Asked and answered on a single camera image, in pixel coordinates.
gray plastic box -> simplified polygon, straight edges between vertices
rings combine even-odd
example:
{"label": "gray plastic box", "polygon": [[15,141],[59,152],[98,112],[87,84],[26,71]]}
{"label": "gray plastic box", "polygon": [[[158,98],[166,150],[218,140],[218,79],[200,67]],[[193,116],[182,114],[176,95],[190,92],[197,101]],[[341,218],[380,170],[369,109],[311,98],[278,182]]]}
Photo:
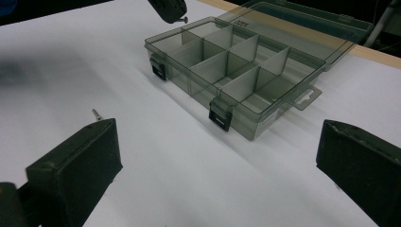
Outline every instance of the gray plastic box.
{"label": "gray plastic box", "polygon": [[153,72],[253,140],[288,108],[306,108],[329,70],[373,26],[286,1],[252,1],[146,39]]}

